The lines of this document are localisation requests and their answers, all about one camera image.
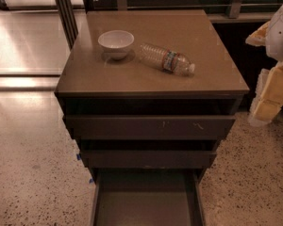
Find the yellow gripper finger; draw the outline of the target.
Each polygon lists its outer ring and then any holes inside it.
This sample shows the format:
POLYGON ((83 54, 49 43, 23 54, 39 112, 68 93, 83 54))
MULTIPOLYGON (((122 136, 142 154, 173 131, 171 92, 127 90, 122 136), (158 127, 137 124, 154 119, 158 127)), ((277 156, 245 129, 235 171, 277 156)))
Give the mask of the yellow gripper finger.
POLYGON ((277 62, 271 70, 262 69, 258 76, 248 122, 251 126, 264 126, 275 118, 282 106, 283 62, 277 62))
POLYGON ((256 31, 250 34, 245 42, 252 46, 265 46, 266 45, 266 37, 269 30, 270 22, 266 22, 261 27, 259 27, 256 31))

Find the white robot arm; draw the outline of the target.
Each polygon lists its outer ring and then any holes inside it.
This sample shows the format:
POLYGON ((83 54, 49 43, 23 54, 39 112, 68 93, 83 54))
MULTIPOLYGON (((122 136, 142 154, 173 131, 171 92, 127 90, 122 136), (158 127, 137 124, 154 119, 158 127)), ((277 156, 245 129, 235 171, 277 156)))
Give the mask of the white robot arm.
POLYGON ((271 70, 261 70, 256 97, 250 106, 248 122, 252 126, 264 126, 275 118, 283 106, 283 5, 245 42, 252 46, 264 46, 266 55, 277 61, 271 70))

